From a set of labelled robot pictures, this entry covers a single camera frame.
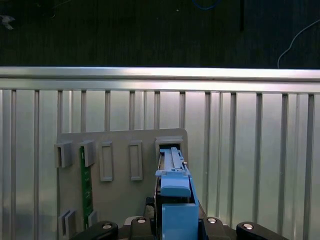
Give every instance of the vertical metal rib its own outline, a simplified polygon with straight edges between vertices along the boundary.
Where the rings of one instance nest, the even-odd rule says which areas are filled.
[[[285,214],[285,183],[286,183],[286,159],[287,159],[287,133],[288,133],[288,95],[282,95],[281,113],[281,149],[280,149],[280,176],[279,176],[279,200],[278,200],[278,226],[277,232],[282,235]]]
[[[110,91],[105,92],[104,130],[110,131]]]
[[[72,91],[71,98],[71,132],[81,132],[81,91]]]
[[[39,231],[39,91],[34,92],[33,239]]]
[[[144,129],[155,128],[155,92],[144,92]]]
[[[230,109],[230,181],[229,181],[229,197],[228,197],[228,222],[232,226],[233,206],[234,206],[234,184],[235,184],[235,152],[236,152],[236,112],[237,112],[237,95],[231,94]]]
[[[72,99],[73,99],[73,91],[69,91],[69,132],[72,133],[72,112],[73,112],[73,104],[72,104]]]
[[[80,131],[84,133],[86,131],[86,103],[87,103],[87,92],[81,92],[81,122]]]
[[[2,90],[2,157],[3,157],[3,178],[2,192],[2,237],[11,239],[10,215],[11,215],[11,110],[12,110],[12,91]]]
[[[219,94],[219,116],[218,116],[218,119],[219,119],[219,123],[218,123],[218,126],[219,126],[219,129],[218,129],[218,132],[219,132],[219,135],[218,135],[218,158],[217,158],[217,168],[218,168],[218,171],[217,171],[217,187],[216,187],[216,215],[217,216],[220,216],[220,188],[221,188],[221,141],[222,141],[222,124],[223,124],[223,114],[222,114],[222,107],[223,107],[223,94],[220,93]]]
[[[58,91],[58,134],[62,133],[62,121],[63,121],[63,109],[62,109],[62,104],[63,104],[63,99],[62,99],[62,91]]]
[[[253,189],[253,221],[254,222],[258,222],[258,215],[259,215],[261,132],[262,132],[262,94],[258,93],[256,95],[256,118],[255,118],[254,189]]]
[[[160,127],[160,92],[154,92],[154,129]]]
[[[209,164],[208,164],[208,215],[217,216],[218,159],[219,159],[219,124],[220,93],[210,94],[210,132],[209,132]]]
[[[129,130],[135,129],[135,92],[129,94]]]
[[[10,204],[10,236],[16,239],[16,114],[17,92],[11,93],[11,204]]]
[[[186,93],[180,92],[180,108],[179,108],[179,128],[185,128],[186,120]]]
[[[4,219],[4,108],[3,108],[3,90],[0,90],[0,239],[3,239],[3,219]]]
[[[136,91],[134,93],[134,130],[145,129],[145,94],[144,91]]]
[[[306,135],[306,165],[305,165],[305,189],[304,189],[304,216],[303,216],[303,239],[309,239],[310,208],[311,208],[311,180],[313,163],[313,138],[315,117],[315,96],[309,95],[308,103],[308,126]]]
[[[210,116],[211,116],[211,92],[206,92],[204,96],[204,171],[209,171],[209,148],[210,148]],[[209,173],[203,174],[203,209],[208,214],[208,186],[209,186]]]

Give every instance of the green circuit board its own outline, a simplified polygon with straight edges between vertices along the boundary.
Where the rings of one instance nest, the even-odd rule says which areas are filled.
[[[83,227],[86,230],[89,227],[89,215],[93,212],[92,201],[92,183],[90,167],[85,165],[85,147],[80,147],[80,168],[82,184],[82,209],[83,209]]]

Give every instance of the gray plastic clip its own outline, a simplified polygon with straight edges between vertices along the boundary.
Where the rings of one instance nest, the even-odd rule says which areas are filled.
[[[57,143],[54,145],[55,167],[66,168],[72,165],[71,142]]]
[[[95,142],[92,140],[79,143],[79,148],[84,147],[84,165],[89,167],[95,163]]]
[[[93,224],[96,224],[98,222],[98,213],[97,211],[93,211],[89,216],[89,227],[91,227]]]
[[[58,218],[59,234],[61,238],[70,239],[77,231],[76,211],[68,210]]]

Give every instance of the dark floor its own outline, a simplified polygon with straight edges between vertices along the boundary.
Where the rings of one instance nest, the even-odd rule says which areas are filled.
[[[244,0],[244,31],[240,0],[208,11],[192,0],[72,0],[53,19],[20,9],[21,25],[0,25],[2,66],[276,68],[294,35],[320,18],[319,0]],[[320,23],[280,67],[320,68]]]

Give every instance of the rectangular slot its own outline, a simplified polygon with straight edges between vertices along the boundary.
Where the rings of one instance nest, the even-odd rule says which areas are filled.
[[[66,235],[66,219],[63,218],[62,219],[62,236],[65,236]]]
[[[142,141],[133,141],[129,146],[131,181],[143,179]]]
[[[103,142],[101,146],[100,180],[111,182],[114,180],[113,147],[112,142]]]
[[[171,149],[176,148],[180,150],[180,144],[160,144],[160,149]]]
[[[57,153],[58,164],[59,164],[59,166],[62,166],[61,147],[58,146],[57,151],[58,151],[58,153]]]

